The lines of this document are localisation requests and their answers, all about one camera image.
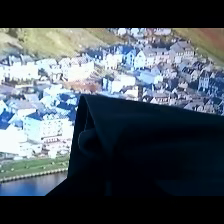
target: town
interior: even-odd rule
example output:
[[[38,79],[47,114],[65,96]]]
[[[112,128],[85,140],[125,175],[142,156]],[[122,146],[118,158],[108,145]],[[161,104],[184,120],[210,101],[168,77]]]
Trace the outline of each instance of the town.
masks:
[[[189,40],[171,28],[107,29],[125,43],[0,62],[0,166],[69,155],[83,93],[224,115],[224,71]]]

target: water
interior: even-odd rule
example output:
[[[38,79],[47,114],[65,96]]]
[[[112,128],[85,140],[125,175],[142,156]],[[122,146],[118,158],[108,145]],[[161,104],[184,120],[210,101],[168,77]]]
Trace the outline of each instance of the water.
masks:
[[[67,172],[0,184],[0,196],[44,196],[67,177]]]

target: dark silhouette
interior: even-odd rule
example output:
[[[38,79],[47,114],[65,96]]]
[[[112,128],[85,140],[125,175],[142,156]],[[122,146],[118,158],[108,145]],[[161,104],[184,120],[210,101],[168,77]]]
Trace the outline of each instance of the dark silhouette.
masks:
[[[48,195],[224,195],[224,118],[82,95],[68,177]]]

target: grassy slope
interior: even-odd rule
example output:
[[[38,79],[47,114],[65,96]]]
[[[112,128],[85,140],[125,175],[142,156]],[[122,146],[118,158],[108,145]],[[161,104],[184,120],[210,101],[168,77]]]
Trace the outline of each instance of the grassy slope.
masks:
[[[68,164],[64,166],[64,164],[62,163],[66,163],[68,162],[68,160],[69,156],[61,156],[56,159],[32,159],[26,161],[14,161],[2,166],[1,170],[4,170],[5,172],[0,173],[0,178],[65,168],[66,166],[68,166]]]
[[[186,37],[198,47],[199,52],[203,55],[208,55],[213,58],[219,65],[224,65],[224,51],[217,44],[214,43],[215,39],[211,39],[200,28],[173,28],[179,35]],[[219,38],[224,41],[224,35],[217,32]]]
[[[23,28],[26,31],[24,42],[20,42],[0,32],[0,52],[7,43],[22,46],[29,53],[46,56],[73,56],[86,47],[105,46],[120,39],[105,28]]]

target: black fabric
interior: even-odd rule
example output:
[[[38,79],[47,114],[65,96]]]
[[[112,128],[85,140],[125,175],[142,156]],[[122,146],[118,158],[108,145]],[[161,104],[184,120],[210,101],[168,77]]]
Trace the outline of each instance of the black fabric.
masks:
[[[82,95],[68,177],[48,195],[224,195],[224,118]]]

